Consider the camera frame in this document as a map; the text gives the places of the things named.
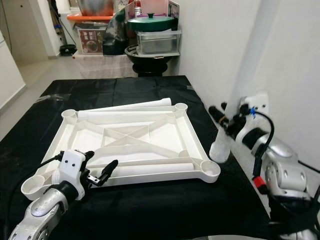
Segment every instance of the black tablecloth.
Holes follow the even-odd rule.
[[[43,159],[66,109],[84,110],[170,97],[188,104],[187,114],[208,154],[217,129],[185,76],[56,80],[0,142],[1,222],[9,187]],[[266,238],[268,215],[237,161],[221,164],[215,183],[199,179],[91,189],[69,210],[51,240],[191,239],[208,235]],[[30,201],[20,189],[11,227]]]

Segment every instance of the white plastic frame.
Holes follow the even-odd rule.
[[[103,187],[193,178],[214,183],[220,167],[208,159],[187,108],[186,104],[177,103],[119,109],[112,111],[114,116],[108,112],[104,117],[81,118],[75,110],[68,109],[61,114],[62,124],[43,161],[68,149],[94,151],[86,168],[98,177],[107,164],[117,159],[118,167]],[[22,193],[30,200],[39,198],[59,181],[59,165],[55,160],[39,168],[21,186]]]

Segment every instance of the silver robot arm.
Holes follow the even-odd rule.
[[[271,133],[258,127],[247,127],[247,105],[242,105],[239,114],[232,120],[215,106],[209,108],[209,113],[228,136],[248,147],[255,157],[252,180],[259,192],[269,199],[271,239],[317,240],[320,231],[316,229],[320,228],[317,220],[320,188],[312,198],[308,193],[306,172],[298,163],[298,155],[282,141],[272,137]],[[272,140],[265,148],[270,135]],[[260,177],[262,165],[265,181]]]
[[[94,154],[93,151],[66,150],[59,166],[60,183],[51,185],[42,197],[27,207],[23,220],[8,239],[47,240],[72,202],[81,200],[92,185],[102,186],[118,165],[118,160],[108,164],[100,177],[95,177],[86,169]]]
[[[77,196],[76,188],[67,181],[50,188],[27,207],[23,220],[15,227],[9,239],[47,240]]]

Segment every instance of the white plastic tube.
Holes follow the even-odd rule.
[[[240,99],[252,93],[252,81],[261,58],[264,45],[273,24],[279,0],[261,0],[257,11],[256,20],[252,29],[246,50],[238,69],[235,84],[224,114],[232,119],[238,112]],[[224,129],[220,128],[215,142],[212,144],[209,155],[217,162],[223,163],[230,154],[231,138],[226,136]]]
[[[118,166],[111,174],[112,178],[147,174],[175,173],[194,171],[192,163],[155,164],[137,166]]]
[[[140,102],[140,103],[134,103],[134,104],[128,104],[128,105],[103,107],[103,108],[89,109],[87,111],[90,111],[90,112],[101,112],[102,111],[103,112],[103,111],[110,111],[110,110],[117,110],[117,109],[165,107],[165,106],[171,106],[171,105],[172,105],[171,99],[170,99],[170,97],[168,97],[168,98],[163,98],[158,101],[146,101],[146,102]]]
[[[108,118],[119,116],[170,114],[172,111],[78,111],[78,119]]]

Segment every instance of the black cable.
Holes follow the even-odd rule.
[[[265,115],[264,113],[259,112],[259,111],[255,111],[255,113],[268,120],[268,122],[270,123],[271,131],[270,131],[270,134],[269,134],[267,141],[265,142],[265,144],[262,146],[262,148],[258,151],[257,155],[255,156],[254,167],[253,167],[253,177],[254,178],[257,176],[260,176],[261,167],[262,167],[262,156],[265,154],[266,150],[268,149],[269,144],[275,134],[275,125],[274,125],[274,122],[271,120],[271,118],[268,117],[267,115]]]
[[[319,196],[320,196],[320,185],[318,186],[318,189],[316,190],[316,192],[314,194],[314,200],[318,201],[319,200]]]
[[[30,175],[32,175],[35,171],[37,171],[39,168],[43,167],[44,165],[52,162],[53,160],[60,160],[62,158],[63,155],[63,151],[60,152],[60,154],[50,158],[47,161],[44,161],[43,163],[41,163],[39,166],[35,167],[33,170],[29,171],[26,175],[24,175],[22,178],[20,178],[17,183],[12,187],[11,191],[9,192],[9,196],[6,200],[6,208],[5,208],[5,213],[4,213],[4,226],[3,226],[3,239],[4,240],[8,240],[9,239],[9,215],[10,215],[10,207],[11,207],[11,202],[12,202],[12,198],[14,196],[14,193],[17,189],[17,187],[19,187],[19,185],[26,179],[28,178]]]
[[[315,222],[315,227],[316,227],[316,229],[318,229],[318,231],[320,231],[320,224],[318,221]]]
[[[62,24],[62,26],[64,27],[64,29],[66,30],[66,32],[68,33],[68,35],[70,36],[70,38],[72,39],[72,41],[74,42],[74,44],[77,45],[76,42],[75,42],[75,40],[74,40],[74,38],[71,36],[71,34],[69,33],[69,31],[67,30],[66,26],[65,26],[65,25],[63,24],[63,22],[61,21],[59,14],[58,14],[58,13],[55,11],[55,9],[53,8],[50,0],[47,0],[47,1],[48,1],[48,4],[49,4],[50,9],[54,12],[55,16],[58,18],[59,22]]]
[[[318,238],[320,238],[320,231],[318,231],[315,227],[310,229]]]
[[[11,36],[10,36],[9,27],[8,27],[8,21],[7,21],[6,11],[5,11],[5,7],[4,7],[3,1],[0,0],[0,2],[1,2],[2,10],[3,10],[3,16],[4,16],[4,20],[5,20],[6,30],[8,31],[8,36],[9,36],[10,53],[12,54],[12,43],[11,43]]]

